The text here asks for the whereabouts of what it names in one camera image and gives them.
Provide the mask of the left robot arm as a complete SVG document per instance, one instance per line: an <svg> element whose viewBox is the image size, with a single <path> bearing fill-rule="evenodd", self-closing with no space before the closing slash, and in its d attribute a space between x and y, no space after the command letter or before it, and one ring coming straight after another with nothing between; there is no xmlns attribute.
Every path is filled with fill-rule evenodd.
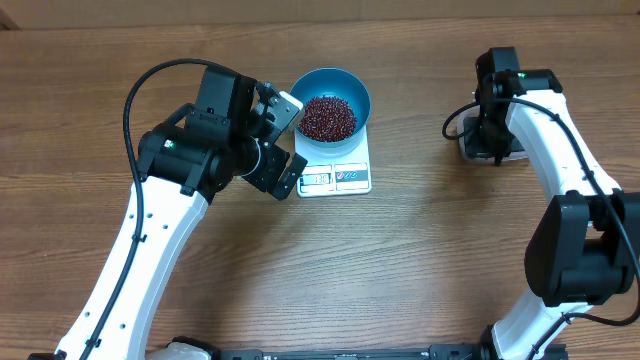
<svg viewBox="0 0 640 360"><path fill-rule="evenodd" d="M134 145L130 91L123 135L132 172L121 229L96 285L51 359L142 359L158 304L188 238L216 193L235 177L284 200L307 164L276 144L303 104L269 82L206 63L195 103L185 103Z"/></svg>

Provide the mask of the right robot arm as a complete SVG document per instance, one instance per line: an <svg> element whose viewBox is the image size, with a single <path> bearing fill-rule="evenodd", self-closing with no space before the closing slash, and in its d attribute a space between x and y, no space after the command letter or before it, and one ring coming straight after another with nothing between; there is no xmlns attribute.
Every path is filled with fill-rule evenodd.
<svg viewBox="0 0 640 360"><path fill-rule="evenodd" d="M512 47L475 62L473 103L454 113L463 158L527 159L547 209L524 257L527 287L482 336L485 359L564 359L553 339L590 309L639 284L639 196L624 192L591 154L549 69L523 70Z"/></svg>

